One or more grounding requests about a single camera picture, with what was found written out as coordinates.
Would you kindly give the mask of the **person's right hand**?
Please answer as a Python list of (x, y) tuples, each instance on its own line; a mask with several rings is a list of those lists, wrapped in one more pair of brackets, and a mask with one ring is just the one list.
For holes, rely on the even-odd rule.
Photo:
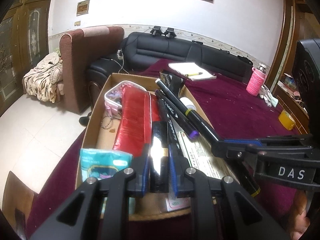
[(287, 232), (290, 239), (298, 240), (306, 232), (310, 225), (310, 219), (306, 216), (308, 199), (304, 191), (297, 190), (290, 209)]

